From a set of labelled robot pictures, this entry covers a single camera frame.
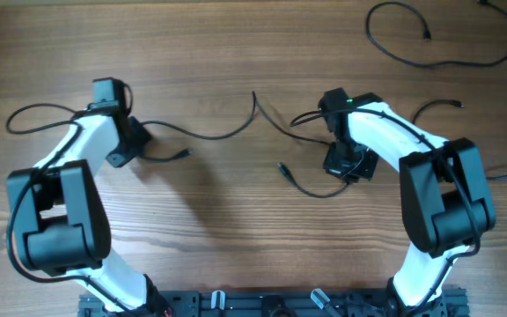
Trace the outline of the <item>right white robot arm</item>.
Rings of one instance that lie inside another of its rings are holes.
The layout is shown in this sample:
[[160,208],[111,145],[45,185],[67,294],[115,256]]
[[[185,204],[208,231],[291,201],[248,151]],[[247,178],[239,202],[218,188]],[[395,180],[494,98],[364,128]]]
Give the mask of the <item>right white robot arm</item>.
[[371,179],[383,159],[400,178],[401,217],[410,245],[385,290],[348,294],[348,316],[468,316],[467,295],[442,285],[455,262],[480,250],[496,211],[481,155],[467,138],[453,141],[416,127],[369,92],[323,94],[318,113],[335,140],[324,170],[352,184]]

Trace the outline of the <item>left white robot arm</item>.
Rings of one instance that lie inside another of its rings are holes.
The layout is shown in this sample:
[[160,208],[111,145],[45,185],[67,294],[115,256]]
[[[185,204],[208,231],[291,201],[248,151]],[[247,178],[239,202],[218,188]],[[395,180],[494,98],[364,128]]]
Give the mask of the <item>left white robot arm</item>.
[[113,250],[94,182],[104,162],[125,166],[151,135],[130,114],[127,84],[105,77],[92,89],[92,102],[65,121],[70,129],[64,139],[34,167],[8,176],[7,254],[12,267],[35,283],[78,282],[103,303],[106,315],[172,316],[150,278]]

